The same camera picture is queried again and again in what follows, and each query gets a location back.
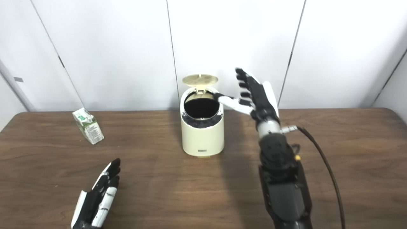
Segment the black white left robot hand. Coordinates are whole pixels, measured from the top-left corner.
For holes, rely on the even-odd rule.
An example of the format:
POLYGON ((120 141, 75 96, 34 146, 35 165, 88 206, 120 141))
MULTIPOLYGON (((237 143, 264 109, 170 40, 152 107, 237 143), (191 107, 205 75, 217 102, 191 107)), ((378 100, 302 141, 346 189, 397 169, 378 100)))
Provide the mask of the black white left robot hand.
POLYGON ((103 229, 119 186, 121 159, 111 161, 92 189, 81 191, 70 224, 71 229, 103 229))

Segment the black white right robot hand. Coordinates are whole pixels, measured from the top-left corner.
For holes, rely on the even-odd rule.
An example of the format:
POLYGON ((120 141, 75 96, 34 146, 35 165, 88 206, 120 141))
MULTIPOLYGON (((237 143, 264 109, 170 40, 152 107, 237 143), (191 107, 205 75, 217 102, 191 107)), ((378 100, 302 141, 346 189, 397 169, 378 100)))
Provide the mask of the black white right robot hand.
POLYGON ((252 74, 242 68, 236 68, 236 79, 240 88, 240 98, 215 93, 214 99, 243 114, 249 115, 257 124, 263 121, 275 121, 280 124, 279 109, 273 88, 268 81, 260 83, 252 74))

